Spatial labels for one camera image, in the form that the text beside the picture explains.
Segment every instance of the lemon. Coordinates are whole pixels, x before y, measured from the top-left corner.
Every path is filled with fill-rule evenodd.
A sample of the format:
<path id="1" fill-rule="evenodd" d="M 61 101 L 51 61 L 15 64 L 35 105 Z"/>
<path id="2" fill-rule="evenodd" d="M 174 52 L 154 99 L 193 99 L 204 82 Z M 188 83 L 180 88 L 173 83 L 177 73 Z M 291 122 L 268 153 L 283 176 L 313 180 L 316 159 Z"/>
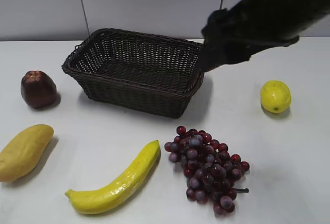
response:
<path id="1" fill-rule="evenodd" d="M 281 113 L 291 104 L 290 89 L 281 81 L 268 81 L 260 94 L 262 106 L 272 113 Z"/>

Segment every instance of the brown wicker basket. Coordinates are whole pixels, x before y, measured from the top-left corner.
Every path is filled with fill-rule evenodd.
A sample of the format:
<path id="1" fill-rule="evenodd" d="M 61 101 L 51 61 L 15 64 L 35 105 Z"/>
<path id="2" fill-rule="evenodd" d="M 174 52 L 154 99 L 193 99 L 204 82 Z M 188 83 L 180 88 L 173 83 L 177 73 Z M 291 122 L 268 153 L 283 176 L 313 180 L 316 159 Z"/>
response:
<path id="1" fill-rule="evenodd" d="M 93 100 L 180 117 L 200 88 L 200 43 L 99 29 L 68 56 L 63 71 Z"/>

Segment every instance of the banana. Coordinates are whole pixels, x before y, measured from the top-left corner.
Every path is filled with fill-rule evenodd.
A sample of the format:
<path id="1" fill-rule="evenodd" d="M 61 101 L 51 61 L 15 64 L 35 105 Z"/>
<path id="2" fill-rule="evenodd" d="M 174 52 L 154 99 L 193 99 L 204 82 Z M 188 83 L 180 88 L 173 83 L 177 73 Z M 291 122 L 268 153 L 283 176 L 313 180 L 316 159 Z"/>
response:
<path id="1" fill-rule="evenodd" d="M 100 214 L 126 201 L 143 184 L 160 153 L 159 141 L 147 144 L 131 165 L 109 185 L 89 191 L 69 189 L 65 195 L 81 214 Z"/>

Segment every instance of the white table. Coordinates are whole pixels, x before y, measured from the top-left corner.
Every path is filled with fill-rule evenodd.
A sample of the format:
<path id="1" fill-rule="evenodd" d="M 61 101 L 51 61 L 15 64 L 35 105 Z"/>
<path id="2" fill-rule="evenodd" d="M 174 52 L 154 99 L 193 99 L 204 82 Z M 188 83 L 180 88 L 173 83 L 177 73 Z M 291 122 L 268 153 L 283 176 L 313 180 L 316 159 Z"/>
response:
<path id="1" fill-rule="evenodd" d="M 56 139 L 32 174 L 0 184 L 1 224 L 83 223 L 330 223 L 330 38 L 302 38 L 289 48 L 222 66 L 204 83 L 180 119 L 89 100 L 61 65 L 80 41 L 0 43 L 2 149 L 18 132 L 45 123 Z M 62 96 L 54 109 L 33 111 L 20 95 L 29 70 L 42 70 Z M 291 89 L 288 115 L 266 115 L 259 91 L 268 80 Z M 178 125 L 205 129 L 251 164 L 235 214 L 217 219 L 210 203 L 187 201 L 186 180 L 168 161 L 163 144 Z M 65 197 L 69 189 L 110 183 L 142 147 L 159 139 L 162 157 L 146 187 L 117 211 L 82 216 Z"/>

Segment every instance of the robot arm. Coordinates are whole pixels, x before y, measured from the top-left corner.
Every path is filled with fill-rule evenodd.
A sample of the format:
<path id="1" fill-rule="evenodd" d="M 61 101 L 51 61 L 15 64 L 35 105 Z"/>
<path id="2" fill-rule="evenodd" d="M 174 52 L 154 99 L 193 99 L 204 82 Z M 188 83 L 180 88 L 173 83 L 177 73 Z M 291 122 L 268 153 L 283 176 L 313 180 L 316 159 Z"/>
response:
<path id="1" fill-rule="evenodd" d="M 241 0 L 230 10 L 217 10 L 202 29 L 201 68 L 207 72 L 248 61 L 272 47 L 290 46 L 329 13 L 330 0 Z"/>

